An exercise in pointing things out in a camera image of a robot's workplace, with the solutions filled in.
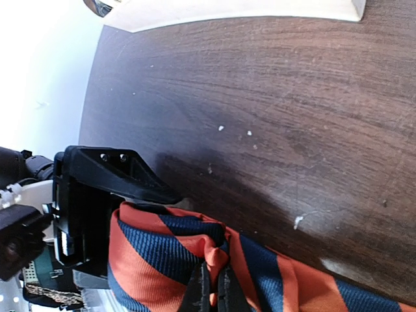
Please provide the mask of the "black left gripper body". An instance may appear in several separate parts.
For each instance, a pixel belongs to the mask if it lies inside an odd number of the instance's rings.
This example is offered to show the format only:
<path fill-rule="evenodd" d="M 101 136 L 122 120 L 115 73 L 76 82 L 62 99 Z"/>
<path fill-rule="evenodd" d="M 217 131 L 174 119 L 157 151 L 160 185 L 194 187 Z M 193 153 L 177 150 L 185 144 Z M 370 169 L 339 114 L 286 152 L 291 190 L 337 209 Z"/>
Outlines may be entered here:
<path fill-rule="evenodd" d="M 112 210 L 110 176 L 99 151 L 62 151 L 55 155 L 55 255 L 66 267 L 107 257 Z"/>

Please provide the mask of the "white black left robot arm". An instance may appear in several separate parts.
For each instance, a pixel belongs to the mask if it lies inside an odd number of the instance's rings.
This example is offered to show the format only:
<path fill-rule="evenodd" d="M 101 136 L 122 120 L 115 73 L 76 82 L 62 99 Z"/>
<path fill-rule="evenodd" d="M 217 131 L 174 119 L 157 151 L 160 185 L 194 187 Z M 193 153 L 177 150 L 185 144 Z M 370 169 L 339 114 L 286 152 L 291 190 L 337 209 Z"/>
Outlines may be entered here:
<path fill-rule="evenodd" d="M 107 277 L 109 223 L 124 200 L 170 205 L 181 195 L 130 149 L 69 146 L 53 160 L 1 149 L 1 279 L 41 255 L 53 228 L 55 259 L 73 273 Z"/>

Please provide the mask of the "red navy striped tie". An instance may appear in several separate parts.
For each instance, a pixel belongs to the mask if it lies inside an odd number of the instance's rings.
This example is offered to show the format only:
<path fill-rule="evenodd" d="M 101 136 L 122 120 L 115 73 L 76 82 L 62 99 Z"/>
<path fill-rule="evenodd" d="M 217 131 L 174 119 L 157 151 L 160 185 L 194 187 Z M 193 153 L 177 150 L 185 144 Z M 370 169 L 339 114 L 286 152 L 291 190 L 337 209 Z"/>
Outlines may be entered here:
<path fill-rule="evenodd" d="M 112 213 L 108 280 L 126 309 L 178 311 L 199 264 L 207 268 L 211 309 L 221 299 L 220 273 L 230 267 L 247 311 L 411 311 L 201 213 L 127 201 Z"/>

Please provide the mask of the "wooden compartment box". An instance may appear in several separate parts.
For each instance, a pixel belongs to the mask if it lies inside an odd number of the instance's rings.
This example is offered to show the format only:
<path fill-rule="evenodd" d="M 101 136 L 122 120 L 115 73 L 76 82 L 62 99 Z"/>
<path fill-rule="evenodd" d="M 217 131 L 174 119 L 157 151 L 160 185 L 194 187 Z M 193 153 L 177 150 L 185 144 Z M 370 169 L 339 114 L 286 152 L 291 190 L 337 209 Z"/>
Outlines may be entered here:
<path fill-rule="evenodd" d="M 103 24 L 136 33 L 195 21 L 245 17 L 305 17 L 358 22 L 365 1 L 211 0 L 105 1 L 111 11 Z"/>

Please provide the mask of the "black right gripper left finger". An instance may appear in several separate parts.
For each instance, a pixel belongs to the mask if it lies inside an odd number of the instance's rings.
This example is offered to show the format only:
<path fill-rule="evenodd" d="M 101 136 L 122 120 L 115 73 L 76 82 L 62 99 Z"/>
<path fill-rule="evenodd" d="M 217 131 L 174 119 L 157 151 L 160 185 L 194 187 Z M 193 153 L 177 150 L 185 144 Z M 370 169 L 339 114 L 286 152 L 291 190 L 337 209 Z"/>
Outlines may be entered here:
<path fill-rule="evenodd" d="M 187 285 L 183 301 L 178 312 L 212 312 L 217 311 L 211 305 L 211 279 L 206 262 L 198 263 Z"/>

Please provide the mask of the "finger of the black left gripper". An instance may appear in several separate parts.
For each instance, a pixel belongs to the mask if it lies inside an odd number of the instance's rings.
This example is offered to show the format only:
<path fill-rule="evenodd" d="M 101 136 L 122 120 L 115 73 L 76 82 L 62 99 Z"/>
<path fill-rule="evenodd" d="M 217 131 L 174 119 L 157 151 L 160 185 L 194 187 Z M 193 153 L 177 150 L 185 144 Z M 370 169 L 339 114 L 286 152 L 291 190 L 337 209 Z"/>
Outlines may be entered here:
<path fill-rule="evenodd" d="M 161 204 L 181 201 L 180 193 L 131 149 L 69 146 L 63 153 L 63 174 L 82 185 L 126 198 Z"/>
<path fill-rule="evenodd" d="M 73 283 L 79 289 L 110 289 L 106 278 L 80 270 L 72 270 Z"/>

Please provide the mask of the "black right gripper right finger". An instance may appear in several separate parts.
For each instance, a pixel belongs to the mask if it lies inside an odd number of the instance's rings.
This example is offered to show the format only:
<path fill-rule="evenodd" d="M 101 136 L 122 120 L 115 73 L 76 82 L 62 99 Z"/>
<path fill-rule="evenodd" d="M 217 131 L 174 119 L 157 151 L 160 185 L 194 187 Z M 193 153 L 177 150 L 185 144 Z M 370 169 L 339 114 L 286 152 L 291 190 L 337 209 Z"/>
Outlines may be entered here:
<path fill-rule="evenodd" d="M 250 312 L 251 308 L 231 265 L 227 265 L 218 277 L 217 311 Z"/>

